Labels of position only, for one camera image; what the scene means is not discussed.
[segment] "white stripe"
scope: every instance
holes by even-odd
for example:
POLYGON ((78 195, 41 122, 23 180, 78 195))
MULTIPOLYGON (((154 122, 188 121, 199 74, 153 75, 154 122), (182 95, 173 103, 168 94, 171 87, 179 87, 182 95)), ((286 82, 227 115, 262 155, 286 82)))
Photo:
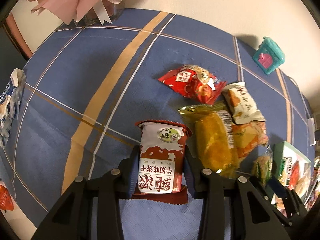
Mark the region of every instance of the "white stripe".
POLYGON ((117 134, 119 134, 119 135, 122 135, 123 137, 126 137, 126 138, 128 138, 128 139, 130 139, 130 140, 132 140, 132 141, 135 141, 135 142, 137 142, 137 143, 140 143, 140 141, 138 141, 138 140, 136 140, 136 139, 133 139, 133 138, 131 138, 131 137, 129 137, 129 136, 126 136, 126 135, 124 135, 124 134, 122 134, 122 133, 119 133, 119 132, 117 132, 117 131, 109 128, 109 127, 107 127, 107 129, 110 130, 110 131, 113 131, 113 132, 115 132, 115 133, 117 133, 117 134))
MULTIPOLYGON (((33 88, 33 89, 35 89, 33 86, 29 85, 27 82, 26 82, 26 84, 27 84, 29 87, 31 87, 31 88, 33 88)), ((81 116, 85 116, 85 117, 87 117, 88 119, 92 120, 93 122, 95 122, 95 123, 97 123, 97 124, 99 124, 99 125, 101 125, 101 126, 105 127, 104 125, 102 125, 102 123, 97 122, 96 120, 92 119, 91 117, 87 116, 86 114, 82 114, 82 113, 78 112, 77 110, 75 110, 75 109, 71 108, 70 106, 65 105, 64 103, 62 103, 62 102, 58 101, 57 99, 55 99, 55 98, 53 98, 53 97, 49 96, 48 94, 46 94, 46 93, 42 92, 42 91, 41 91, 41 90, 39 90, 39 89, 36 89, 36 90, 37 90, 38 92, 40 92, 40 93, 44 94, 45 96, 47 96, 47 97, 51 98, 52 100, 56 101, 57 103, 61 104, 62 106, 64 106, 64 107, 66 107, 66 108, 68 108, 68 109, 70 109, 70 110, 74 111, 75 113, 77 113, 77 114, 79 114, 79 115, 81 115, 81 116)), ((113 131, 113 132, 115 132, 115 133, 117 133, 117 134, 119 134, 119 135, 121 135, 121 136, 123 136, 123 137, 126 137, 126 138, 128 138, 128 139, 130 139, 130 140, 132 140, 132 141, 135 141, 135 142, 140 143, 140 141, 137 141, 136 139, 133 139, 133 138, 131 138, 131 137, 129 137, 129 136, 127 136, 127 135, 125 135, 125 134, 119 133, 119 132, 117 132, 117 131, 115 131, 115 130, 113 130, 113 129, 109 128, 109 127, 108 127, 108 130, 113 131)))
POLYGON ((41 82, 43 76, 47 73, 48 69, 51 67, 51 65, 53 64, 53 62, 57 59, 57 57, 61 54, 61 52, 68 46, 68 44, 73 41, 74 38, 76 38, 76 36, 78 36, 78 34, 82 31, 80 30, 67 44, 64 45, 64 47, 61 49, 61 51, 53 58, 53 60, 51 61, 51 63, 49 64, 49 66, 46 68, 46 70, 44 71, 44 73, 42 73, 39 81, 37 82, 36 86, 35 86, 35 89, 33 90, 29 100, 27 101, 27 105, 26 105, 26 109, 24 110, 23 112, 23 116, 22 116, 22 119, 21 119, 21 123, 20 123, 20 127, 19 127, 19 130, 18 130, 18 134, 17 134, 17 141, 16 141, 16 147, 14 149, 14 157, 13 157, 13 171, 15 172, 15 168, 16 168, 16 154, 17 154, 17 147, 18 147, 18 139, 19 139, 19 135, 20 135, 20 131, 21 131, 21 127, 22 127, 22 122, 23 122, 23 118, 24 118, 24 115, 26 114, 26 111, 27 111, 27 108, 28 108, 28 104, 33 96, 33 94, 35 93, 36 91, 36 88, 38 87, 39 83, 41 82))
MULTIPOLYGON (((140 30, 127 29, 127 28, 119 28, 119 27, 111 27, 111 26, 110 26, 110 27, 109 27, 109 26, 87 26, 86 28, 104 28, 104 29, 110 29, 110 28, 112 28, 112 29, 120 29, 120 30, 126 30, 126 31, 137 31, 137 32, 140 31, 140 30)), ((213 51, 211 51, 211 50, 209 50, 209 49, 203 48, 203 47, 201 47, 201 46, 199 46, 199 45, 197 45, 197 44, 193 44, 193 43, 191 43, 191 42, 184 41, 184 40, 181 40, 181 39, 176 38, 176 37, 170 37, 170 36, 166 36, 166 35, 162 35, 162 34, 160 34, 160 35, 157 34, 157 35, 158 35, 158 36, 162 36, 162 37, 166 37, 166 38, 169 38, 169 39, 173 39, 173 40, 176 40, 176 41, 184 42, 184 43, 186 43, 186 44, 195 46, 195 47, 197 47, 197 48, 200 48, 200 49, 206 50, 206 51, 208 51, 208 52, 210 52, 210 53, 212 53, 212 54, 215 54, 215 55, 217 55, 217 56, 219 56, 219 57, 222 57, 222 58, 226 59, 227 61, 229 61, 229 62, 231 62, 231 63, 233 63, 233 64, 237 64, 236 62, 234 62, 234 61, 232 61, 232 60, 230 60, 230 59, 228 59, 228 58, 226 58, 226 57, 224 57, 224 56, 222 56, 222 55, 220 55, 220 54, 218 54, 218 53, 216 53, 216 52, 213 52, 213 51)), ((283 98, 285 98, 284 95, 281 94, 281 92, 279 92, 278 90, 276 90, 275 88, 273 88, 272 86, 270 86, 268 83, 266 83, 265 80, 263 80, 263 79, 260 78, 258 75, 254 74, 253 72, 251 72, 251 71, 247 70, 246 68, 244 68, 244 67, 242 66, 242 62, 241 62, 241 58, 240 58, 240 53, 238 54, 238 57, 239 57, 239 63, 241 64, 240 69, 241 69, 241 78, 242 78, 242 79, 244 79, 243 69, 245 69, 248 73, 250 73, 251 75, 253 75, 253 76, 256 77, 257 79, 259 79, 262 83, 266 84, 266 85, 267 85, 268 87, 270 87, 272 90, 276 91, 279 95, 281 95, 283 98)), ((290 104, 291 104, 291 105, 293 106, 293 108, 297 111, 298 115, 301 117, 301 119, 303 120, 303 122, 307 125, 307 122, 306 122, 306 121, 304 120, 304 118, 301 116, 301 114, 299 113, 299 111, 297 110, 297 108, 296 108, 292 103, 290 103, 290 104)))
MULTIPOLYGON (((8 156, 7 156, 7 153, 5 152, 5 149, 4 149, 4 147, 3 147, 3 151, 4 151, 4 155, 5 155, 5 157, 7 158, 7 160, 8 160, 8 163, 10 164, 10 166, 11 166, 11 168, 12 168, 12 165, 11 165, 11 163, 10 163, 10 161, 9 161, 9 158, 8 158, 8 156)), ((16 189, 14 188, 14 184, 12 183, 12 187, 13 187, 13 192, 14 192, 14 201, 15 202, 17 202, 17 194, 16 194, 16 189)))
POLYGON ((237 37, 235 37, 236 40, 236 48, 237 48, 237 53, 238 53, 238 59, 239 59, 239 65, 240 65, 240 70, 241 70, 241 81, 244 82, 244 77, 243 77, 243 68, 242 68, 242 63, 241 63, 241 57, 240 57, 240 51, 238 47, 238 40, 237 37))
POLYGON ((222 56, 222 55, 220 55, 220 54, 218 54, 218 53, 216 53, 216 52, 214 52, 214 51, 211 51, 211 50, 209 50, 209 49, 202 48, 201 46, 196 45, 196 44, 193 44, 193 43, 191 43, 191 42, 184 41, 184 40, 180 40, 179 38, 175 38, 175 37, 170 37, 170 36, 166 36, 166 35, 161 35, 161 34, 160 34, 160 35, 158 34, 158 36, 162 36, 162 37, 166 37, 166 38, 173 39, 173 40, 176 40, 176 41, 181 41, 181 42, 184 42, 184 43, 186 43, 186 44, 190 44, 190 45, 192 45, 192 46, 195 46, 195 47, 197 47, 197 48, 200 48, 200 49, 206 50, 206 51, 208 51, 208 52, 210 52, 210 53, 212 53, 212 54, 215 54, 215 55, 217 55, 217 56, 219 56, 219 57, 222 57, 222 58, 226 59, 227 61, 230 61, 230 62, 233 63, 233 64, 237 64, 236 62, 232 61, 231 59, 228 59, 227 57, 224 57, 224 56, 222 56))
MULTIPOLYGON (((68 29, 62 29, 62 30, 56 30, 55 32, 61 32, 61 31, 66 31, 66 30, 73 30, 75 28, 68 28, 68 29)), ((135 30, 135 29, 128 29, 125 27, 112 27, 112 26, 88 26, 86 28, 89 29, 115 29, 115 30, 124 30, 124 31, 133 31, 133 32, 145 32, 145 33, 151 33, 150 31, 146 31, 146 30, 135 30)))
POLYGON ((135 71, 133 72, 131 78, 129 79, 127 85, 125 86, 124 90, 122 91, 122 94, 121 94, 121 96, 119 97, 118 102, 116 103, 116 106, 114 107, 114 109, 113 109, 113 111, 112 111, 112 113, 111 113, 111 115, 110 115, 110 117, 109 117, 109 119, 108 119, 108 122, 107 122, 107 124, 106 124, 106 127, 105 127, 105 129, 104 129, 104 131, 103 131, 103 134, 101 135, 100 140, 99 140, 99 142, 98 142, 98 144, 97 144, 97 146, 96 146, 96 148, 95 148, 95 150, 94 150, 94 152, 93 152, 93 160, 92 160, 92 165, 91 165, 91 168, 90 168, 90 172, 89 172, 88 179, 91 179, 93 167, 94 167, 94 164, 95 164, 95 161, 96 161, 97 151, 99 150, 99 147, 100 147, 101 142, 102 142, 102 140, 103 140, 104 134, 106 133, 106 131, 107 131, 107 129, 108 129, 108 125, 110 124, 111 119, 112 119, 113 115, 115 114, 116 109, 118 108, 121 99, 122 99, 123 96, 124 96, 124 93, 127 91, 127 89, 128 89, 128 87, 129 87, 132 79, 134 78, 135 74, 136 74, 137 71, 139 70, 142 62, 143 62, 144 59, 146 58, 146 56, 147 56, 149 50, 151 49, 152 45, 155 43, 155 41, 157 40, 157 38, 160 36, 160 34, 161 34, 162 31, 164 30, 164 28, 166 28, 166 26, 167 26, 167 25, 171 22, 171 20, 175 17, 175 15, 176 15, 176 14, 174 14, 174 15, 171 17, 171 19, 163 26, 163 28, 162 28, 161 31, 158 33, 158 35, 157 35, 157 36, 155 37, 155 39, 151 42, 151 44, 149 45, 147 51, 145 52, 145 54, 143 55, 141 61, 139 62, 137 68, 135 69, 135 71))
POLYGON ((290 102, 290 105, 291 105, 291 120, 292 120, 292 133, 291 133, 291 144, 293 145, 294 143, 294 113, 293 113, 293 107, 292 107, 292 104, 291 104, 291 97, 290 97, 290 93, 289 93, 289 90, 288 90, 288 87, 287 87, 287 83, 285 82, 285 79, 284 79, 284 75, 283 75, 283 72, 280 70, 280 73, 281 73, 281 76, 282 76, 282 79, 283 79, 283 82, 284 82, 284 86, 285 86, 285 89, 287 90, 287 94, 288 94, 288 97, 289 97, 289 102, 290 102))
POLYGON ((301 117, 302 121, 307 125, 307 122, 304 120, 304 118, 301 116, 301 114, 299 113, 299 111, 297 110, 297 108, 294 106, 294 104, 292 104, 290 102, 289 99, 285 98, 283 94, 281 94, 278 90, 276 90, 275 88, 273 88, 272 86, 270 86, 268 83, 266 83, 262 78, 260 78, 258 75, 256 75, 255 73, 249 71, 248 69, 244 68, 244 70, 246 70, 248 73, 250 73, 252 76, 256 77, 257 79, 259 79, 262 83, 264 83, 265 85, 267 85, 268 87, 270 87, 271 89, 273 89, 275 92, 277 92, 279 95, 281 95, 285 100, 288 100, 290 105, 297 111, 298 115, 301 117))
POLYGON ((304 97, 303 97, 303 95, 302 95, 302 93, 301 93, 301 91, 300 91, 300 88, 299 88, 298 84, 296 83, 296 81, 295 81, 292 77, 288 77, 288 78, 292 81, 292 83, 293 83, 293 84, 297 87, 297 89, 299 90, 299 93, 300 93, 300 95, 301 95, 301 98, 302 98, 302 101, 303 101, 303 104, 304 104, 304 108, 305 108, 305 111, 306 111, 306 115, 307 115, 308 118, 310 118, 311 115, 310 115, 309 109, 307 108, 306 102, 305 102, 305 100, 304 100, 304 97))
POLYGON ((58 101, 57 99, 55 99, 55 98, 53 98, 53 97, 49 96, 48 94, 46 94, 46 93, 42 92, 42 91, 41 91, 41 90, 39 90, 38 88, 34 88, 33 86, 29 85, 27 82, 26 82, 26 84, 27 84, 29 87, 32 87, 33 89, 37 90, 38 92, 40 92, 40 93, 44 94, 45 96, 47 96, 47 97, 51 98, 52 100, 56 101, 57 103, 59 103, 59 104, 63 105, 64 107, 66 107, 66 108, 68 108, 68 109, 70 109, 70 110, 74 111, 75 113, 77 113, 77 114, 79 114, 79 115, 81 115, 81 116, 85 116, 86 118, 88 118, 88 119, 90 119, 90 120, 94 121, 95 123, 97 123, 97 124, 99 124, 99 125, 101 125, 101 126, 102 126, 102 123, 97 122, 96 120, 92 119, 91 117, 87 116, 86 114, 81 114, 80 112, 78 112, 77 110, 75 110, 75 109, 71 108, 70 106, 67 106, 67 105, 65 105, 64 103, 62 103, 62 102, 58 101))
MULTIPOLYGON (((116 30, 134 31, 134 32, 140 32, 140 31, 141 31, 141 32, 146 32, 146 33, 150 33, 150 34, 153 34, 153 35, 159 35, 159 34, 157 34, 157 33, 150 32, 150 31, 127 29, 127 28, 125 28, 125 27, 124 27, 124 28, 121 28, 121 27, 111 27, 111 26, 110 26, 110 27, 109 27, 109 26, 88 26, 88 27, 86 27, 86 28, 116 29, 116 30)), ((63 30, 56 30, 56 32, 58 32, 58 31, 64 31, 64 30, 72 30, 72 28, 63 29, 63 30)), ((176 40, 176 41, 182 41, 182 42, 184 42, 184 43, 190 44, 190 45, 192 45, 192 46, 195 46, 195 47, 197 47, 197 48, 200 48, 200 49, 206 50, 206 51, 208 51, 208 52, 210 52, 210 53, 212 53, 212 54, 215 54, 215 55, 217 55, 217 56, 219 56, 219 57, 222 57, 222 58, 226 59, 227 61, 230 61, 230 62, 233 63, 233 64, 236 64, 234 61, 228 59, 227 57, 224 57, 224 56, 222 56, 222 55, 220 55, 220 54, 218 54, 218 53, 216 53, 216 52, 214 52, 214 51, 211 51, 211 50, 209 50, 209 49, 203 48, 203 47, 201 47, 201 46, 199 46, 199 45, 196 45, 196 44, 193 44, 193 43, 191 43, 191 42, 184 41, 184 40, 181 40, 181 39, 176 38, 176 37, 170 37, 170 36, 162 35, 162 34, 160 34, 159 36, 166 37, 166 38, 169 38, 169 39, 173 39, 173 40, 176 40)))
MULTIPOLYGON (((10 166, 11 166, 11 168, 13 169, 13 172, 14 172, 14 174, 16 174, 17 175, 17 173, 16 173, 16 171, 14 170, 14 168, 12 167, 12 165, 11 165, 11 163, 10 163, 10 161, 9 161, 9 158, 7 157, 7 154, 6 154, 6 152, 4 152, 5 153, 5 157, 7 158, 7 160, 8 160, 8 163, 10 164, 10 166)), ((40 206, 42 206, 43 207, 43 209, 45 210, 45 211, 47 211, 47 209, 35 198, 35 196, 28 190, 28 188, 24 185, 24 183, 22 182, 22 180, 18 177, 18 179, 20 180, 20 182, 21 182, 21 184, 23 185, 23 187, 29 192, 29 194, 39 203, 39 205, 40 206)))
POLYGON ((28 59, 27 63, 24 65, 24 67, 22 69, 24 69, 26 67, 26 65, 29 63, 29 61, 32 59, 33 55, 38 51, 38 49, 42 46, 42 44, 44 44, 46 42, 47 39, 49 39, 51 37, 51 35, 54 32, 50 33, 50 35, 40 44, 40 46, 36 49, 36 51, 31 55, 30 59, 28 59))

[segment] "yellow snack wrapper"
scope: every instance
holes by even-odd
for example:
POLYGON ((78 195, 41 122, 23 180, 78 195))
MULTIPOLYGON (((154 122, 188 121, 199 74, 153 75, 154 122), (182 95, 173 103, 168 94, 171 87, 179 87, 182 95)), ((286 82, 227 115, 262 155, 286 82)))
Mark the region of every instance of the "yellow snack wrapper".
POLYGON ((186 106, 179 110, 196 135, 197 156, 205 168, 233 177, 239 167, 233 144, 232 119, 223 103, 186 106))

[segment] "table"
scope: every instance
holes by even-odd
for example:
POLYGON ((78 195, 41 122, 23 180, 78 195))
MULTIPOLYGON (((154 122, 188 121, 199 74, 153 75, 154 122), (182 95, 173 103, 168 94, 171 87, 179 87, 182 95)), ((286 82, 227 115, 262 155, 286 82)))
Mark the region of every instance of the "table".
MULTIPOLYGON (((308 101, 281 70, 265 75, 254 52, 213 26, 152 10, 125 9, 112 25, 60 26, 24 68, 19 120, 0 150, 11 195, 38 226, 77 174, 100 177, 129 156, 141 138, 135 122, 182 122, 177 109, 197 102, 157 79, 183 64, 228 83, 245 81, 266 118, 270 145, 286 140, 313 160, 308 101)), ((240 170, 250 172, 264 152, 254 149, 240 170)), ((124 236, 196 239, 201 208, 202 200, 190 196, 186 205, 122 200, 124 236)))

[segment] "biscuit package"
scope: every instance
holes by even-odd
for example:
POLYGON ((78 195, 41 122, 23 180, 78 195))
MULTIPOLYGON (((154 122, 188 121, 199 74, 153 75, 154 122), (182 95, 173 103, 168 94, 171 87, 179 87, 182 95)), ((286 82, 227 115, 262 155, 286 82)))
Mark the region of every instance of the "biscuit package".
POLYGON ((239 167, 234 147, 232 119, 222 102, 179 109, 196 135, 197 157, 205 168, 232 178, 239 167))
POLYGON ((184 65, 159 78, 175 92, 194 98, 203 104, 213 105, 221 94, 225 81, 220 81, 209 71, 197 65, 184 65))
POLYGON ((138 189, 145 194, 180 192, 185 143, 191 131, 169 121, 147 120, 142 129, 138 189))
POLYGON ((257 108, 256 102, 248 93, 244 82, 225 86, 222 94, 227 100, 235 123, 244 124, 251 121, 265 121, 262 113, 257 108))
POLYGON ((240 162, 258 145, 268 144, 266 122, 252 121, 245 124, 233 124, 232 130, 240 162))

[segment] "orange snack package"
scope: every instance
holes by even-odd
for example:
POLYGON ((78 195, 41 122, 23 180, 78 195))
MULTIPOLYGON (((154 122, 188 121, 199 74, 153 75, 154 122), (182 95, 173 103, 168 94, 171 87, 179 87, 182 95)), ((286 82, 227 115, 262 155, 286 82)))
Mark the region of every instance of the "orange snack package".
POLYGON ((233 124, 232 130, 234 146, 240 162, 258 145, 268 144, 265 122, 252 121, 245 124, 233 124))

